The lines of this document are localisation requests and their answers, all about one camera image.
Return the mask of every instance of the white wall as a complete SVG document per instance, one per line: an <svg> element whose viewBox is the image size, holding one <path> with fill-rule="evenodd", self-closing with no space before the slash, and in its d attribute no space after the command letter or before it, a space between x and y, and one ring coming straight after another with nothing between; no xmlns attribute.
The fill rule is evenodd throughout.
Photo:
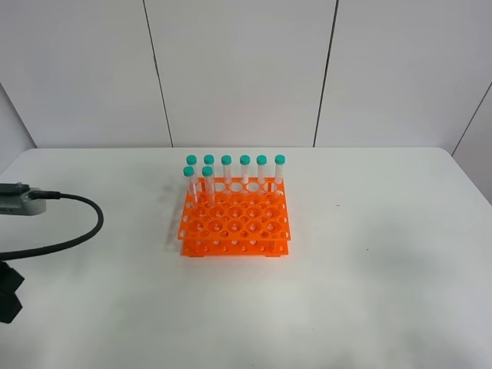
<svg viewBox="0 0 492 369"><path fill-rule="evenodd" d="M0 85L0 173L19 154L32 147L28 133Z"/></svg>
<svg viewBox="0 0 492 369"><path fill-rule="evenodd" d="M453 158L492 203L492 92L490 89Z"/></svg>
<svg viewBox="0 0 492 369"><path fill-rule="evenodd" d="M39 147L170 145L140 0L2 0L0 56Z"/></svg>
<svg viewBox="0 0 492 369"><path fill-rule="evenodd" d="M317 146L452 152L492 79L490 0L341 0Z"/></svg>
<svg viewBox="0 0 492 369"><path fill-rule="evenodd" d="M146 0L177 146L312 146L335 0Z"/></svg>

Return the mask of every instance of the test tube rack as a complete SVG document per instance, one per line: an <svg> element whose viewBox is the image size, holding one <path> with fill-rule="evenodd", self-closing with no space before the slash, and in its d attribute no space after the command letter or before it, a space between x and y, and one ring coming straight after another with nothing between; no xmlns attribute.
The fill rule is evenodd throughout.
<svg viewBox="0 0 492 369"><path fill-rule="evenodd" d="M225 184L215 179L215 195L204 191L204 179L198 179L196 196L189 193L184 202L178 239L181 254L204 256L266 256L288 254L291 239L284 181L265 178L232 178Z"/></svg>

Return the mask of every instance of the test tube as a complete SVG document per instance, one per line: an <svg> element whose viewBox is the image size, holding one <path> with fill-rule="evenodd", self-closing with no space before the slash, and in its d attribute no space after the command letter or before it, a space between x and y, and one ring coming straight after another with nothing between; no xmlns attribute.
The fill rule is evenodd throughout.
<svg viewBox="0 0 492 369"><path fill-rule="evenodd" d="M212 177L215 179L214 155L205 155L203 158L203 162L205 163L205 165L208 165L212 168Z"/></svg>
<svg viewBox="0 0 492 369"><path fill-rule="evenodd" d="M279 185L284 180L285 156L277 155L275 157L275 184Z"/></svg>
<svg viewBox="0 0 492 369"><path fill-rule="evenodd" d="M258 183L262 185L264 183L264 166L267 164L267 157L259 155L256 158L256 164L258 164Z"/></svg>
<svg viewBox="0 0 492 369"><path fill-rule="evenodd" d="M197 157L194 155L188 155L186 157L186 164L188 164L190 167L193 168L193 177L195 180L195 183L198 183L198 171L197 171Z"/></svg>
<svg viewBox="0 0 492 369"><path fill-rule="evenodd" d="M197 181L195 180L196 176L193 167L191 166L184 167L183 175L188 183L188 193L192 196L193 201L195 203L198 202Z"/></svg>
<svg viewBox="0 0 492 369"><path fill-rule="evenodd" d="M249 166L249 156L242 155L239 158L239 162L241 163L241 183L243 185L247 185L249 182L249 174L248 174L248 166Z"/></svg>
<svg viewBox="0 0 492 369"><path fill-rule="evenodd" d="M205 182L205 192L207 193L208 200L213 204L214 203L214 196L215 196L215 186L214 186L214 170L212 167L204 166L203 169L201 170L201 173L203 174L203 179Z"/></svg>
<svg viewBox="0 0 492 369"><path fill-rule="evenodd" d="M222 167L224 168L224 182L229 184L232 182L231 179L231 163L232 159L229 155L224 155L221 159Z"/></svg>

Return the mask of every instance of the table surface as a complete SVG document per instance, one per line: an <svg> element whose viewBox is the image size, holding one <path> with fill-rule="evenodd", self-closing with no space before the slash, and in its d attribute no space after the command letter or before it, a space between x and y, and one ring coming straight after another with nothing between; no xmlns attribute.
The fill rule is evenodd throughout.
<svg viewBox="0 0 492 369"><path fill-rule="evenodd" d="M194 153L286 155L285 258L184 258ZM269 164L270 175L273 164ZM97 201L96 238L13 261L6 369L490 368L492 207L438 148L38 149L0 181ZM84 204L0 216L2 250L92 228Z"/></svg>

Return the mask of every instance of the teal cap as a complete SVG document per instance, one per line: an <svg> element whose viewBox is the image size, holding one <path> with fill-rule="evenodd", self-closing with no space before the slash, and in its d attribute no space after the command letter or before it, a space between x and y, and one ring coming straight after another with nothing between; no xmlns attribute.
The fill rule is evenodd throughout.
<svg viewBox="0 0 492 369"><path fill-rule="evenodd" d="M201 170L201 173L203 174L204 177L211 177L214 171L212 171L212 167L203 167Z"/></svg>
<svg viewBox="0 0 492 369"><path fill-rule="evenodd" d="M239 158L239 162L242 164L242 165L249 165L249 156L247 155L242 155L240 158Z"/></svg>
<svg viewBox="0 0 492 369"><path fill-rule="evenodd" d="M285 156L277 155L275 157L275 164L284 165L285 164Z"/></svg>
<svg viewBox="0 0 492 369"><path fill-rule="evenodd" d="M256 158L256 164L258 164L258 165L265 165L265 164L267 164L267 157L264 156L264 155L259 155Z"/></svg>
<svg viewBox="0 0 492 369"><path fill-rule="evenodd" d="M206 165L212 165L214 164L214 155L205 155L203 158L203 161Z"/></svg>
<svg viewBox="0 0 492 369"><path fill-rule="evenodd" d="M197 157L194 155L188 155L186 157L186 164L188 165L195 165L197 164Z"/></svg>
<svg viewBox="0 0 492 369"><path fill-rule="evenodd" d="M222 164L223 165L231 165L231 163L232 163L232 159L231 159L230 155L224 155L222 157Z"/></svg>
<svg viewBox="0 0 492 369"><path fill-rule="evenodd" d="M193 177L194 175L193 167L184 167L183 174L185 177Z"/></svg>

